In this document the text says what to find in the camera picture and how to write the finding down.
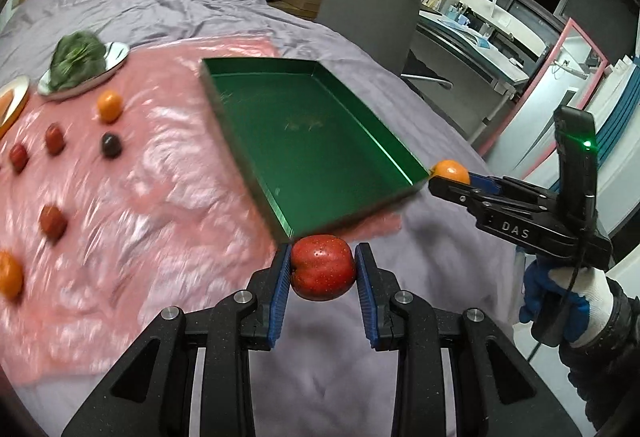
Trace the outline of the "right gloved hand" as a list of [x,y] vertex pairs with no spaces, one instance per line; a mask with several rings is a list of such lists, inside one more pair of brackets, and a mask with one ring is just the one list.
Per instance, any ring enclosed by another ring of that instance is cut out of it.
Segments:
[[538,257],[526,268],[523,285],[524,305],[518,314],[521,323],[537,322],[544,299],[550,294],[559,295],[568,307],[568,316],[562,325],[563,339],[573,348],[593,343],[614,311],[614,295],[601,269],[553,268]]

